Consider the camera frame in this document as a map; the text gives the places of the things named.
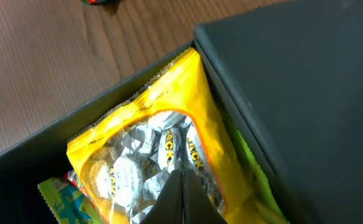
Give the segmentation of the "yellow Hacks candy bag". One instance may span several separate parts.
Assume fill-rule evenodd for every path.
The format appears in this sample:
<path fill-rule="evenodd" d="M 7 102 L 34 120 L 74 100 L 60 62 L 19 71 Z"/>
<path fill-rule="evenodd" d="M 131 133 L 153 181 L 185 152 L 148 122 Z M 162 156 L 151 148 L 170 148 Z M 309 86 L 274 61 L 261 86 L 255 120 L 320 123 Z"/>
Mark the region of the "yellow Hacks candy bag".
<path fill-rule="evenodd" d="M 191 169 L 228 223 L 285 223 L 245 140 L 186 49 L 128 100 L 73 136 L 67 157 L 105 223 L 139 223 L 175 170 Z"/>

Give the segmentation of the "green red chocolate bar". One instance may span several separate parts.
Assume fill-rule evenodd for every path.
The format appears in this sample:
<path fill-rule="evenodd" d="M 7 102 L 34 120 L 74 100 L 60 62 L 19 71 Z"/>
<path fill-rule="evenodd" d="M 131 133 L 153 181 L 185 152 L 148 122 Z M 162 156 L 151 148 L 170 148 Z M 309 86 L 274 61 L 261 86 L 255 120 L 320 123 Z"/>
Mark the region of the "green red chocolate bar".
<path fill-rule="evenodd" d="M 119 0 L 81 0 L 81 2 L 90 6 L 109 6 L 119 2 Z"/>

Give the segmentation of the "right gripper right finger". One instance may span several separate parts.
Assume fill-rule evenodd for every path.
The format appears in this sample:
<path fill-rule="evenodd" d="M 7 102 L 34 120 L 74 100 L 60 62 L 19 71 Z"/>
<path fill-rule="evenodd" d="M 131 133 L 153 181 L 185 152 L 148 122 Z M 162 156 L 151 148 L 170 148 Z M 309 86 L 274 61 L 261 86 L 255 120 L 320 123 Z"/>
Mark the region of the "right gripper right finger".
<path fill-rule="evenodd" d="M 187 224 L 227 224 L 192 169 L 183 170 L 183 213 Z"/>

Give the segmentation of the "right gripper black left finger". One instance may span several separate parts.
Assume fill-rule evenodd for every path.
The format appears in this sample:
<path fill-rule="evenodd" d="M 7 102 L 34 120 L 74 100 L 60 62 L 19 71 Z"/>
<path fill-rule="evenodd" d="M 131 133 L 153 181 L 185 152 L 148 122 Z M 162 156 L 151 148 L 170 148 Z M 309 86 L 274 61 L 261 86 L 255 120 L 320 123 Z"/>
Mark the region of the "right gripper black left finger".
<path fill-rule="evenodd" d="M 156 203 L 140 224 L 181 224 L 183 221 L 182 172 L 174 170 Z"/>

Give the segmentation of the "green Haribo gummy bag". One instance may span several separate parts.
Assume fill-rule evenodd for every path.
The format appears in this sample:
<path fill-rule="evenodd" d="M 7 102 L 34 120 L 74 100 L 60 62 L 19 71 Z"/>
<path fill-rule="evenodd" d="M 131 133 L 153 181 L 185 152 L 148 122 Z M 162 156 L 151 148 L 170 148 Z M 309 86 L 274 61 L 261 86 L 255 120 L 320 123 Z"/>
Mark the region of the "green Haribo gummy bag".
<path fill-rule="evenodd" d="M 38 188 L 59 223 L 141 223 L 170 174 L 192 169 L 221 215 L 223 196 L 191 118 L 163 111 L 106 138 L 86 163 L 87 179 L 71 170 Z"/>

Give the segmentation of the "dark green lidded box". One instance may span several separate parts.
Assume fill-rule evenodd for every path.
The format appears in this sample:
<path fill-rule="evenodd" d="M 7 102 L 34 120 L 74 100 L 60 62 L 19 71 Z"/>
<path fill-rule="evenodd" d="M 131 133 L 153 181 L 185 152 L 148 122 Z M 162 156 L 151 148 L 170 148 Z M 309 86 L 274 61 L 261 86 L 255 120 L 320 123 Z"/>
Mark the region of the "dark green lidded box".
<path fill-rule="evenodd" d="M 363 223 L 363 1 L 0 1 L 0 223 L 54 223 L 68 140 L 189 47 L 226 221 L 264 214 L 251 152 L 290 223 Z"/>

